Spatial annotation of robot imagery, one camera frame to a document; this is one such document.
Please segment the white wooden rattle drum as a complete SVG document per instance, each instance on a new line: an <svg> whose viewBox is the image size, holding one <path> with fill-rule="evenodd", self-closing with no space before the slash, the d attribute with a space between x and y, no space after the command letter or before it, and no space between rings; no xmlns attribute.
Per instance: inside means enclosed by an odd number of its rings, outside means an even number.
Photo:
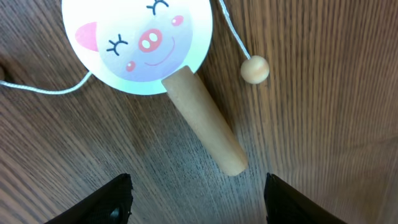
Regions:
<svg viewBox="0 0 398 224"><path fill-rule="evenodd" d="M213 33L209 0L63 0L61 8L88 76L133 95L167 94L222 172L248 167L197 75Z"/></svg>

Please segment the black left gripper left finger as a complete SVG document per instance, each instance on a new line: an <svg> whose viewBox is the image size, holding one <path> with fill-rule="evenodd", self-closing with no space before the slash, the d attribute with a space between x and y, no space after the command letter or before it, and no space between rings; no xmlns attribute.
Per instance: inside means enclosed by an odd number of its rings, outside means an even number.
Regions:
<svg viewBox="0 0 398 224"><path fill-rule="evenodd" d="M129 174L120 174L46 224L127 224L133 203Z"/></svg>

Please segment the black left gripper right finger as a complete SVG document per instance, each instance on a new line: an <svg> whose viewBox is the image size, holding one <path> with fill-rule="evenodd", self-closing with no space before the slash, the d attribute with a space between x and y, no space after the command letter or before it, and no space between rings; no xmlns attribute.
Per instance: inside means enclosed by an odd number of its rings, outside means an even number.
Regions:
<svg viewBox="0 0 398 224"><path fill-rule="evenodd" d="M345 224L275 174L267 174L264 202L268 224Z"/></svg>

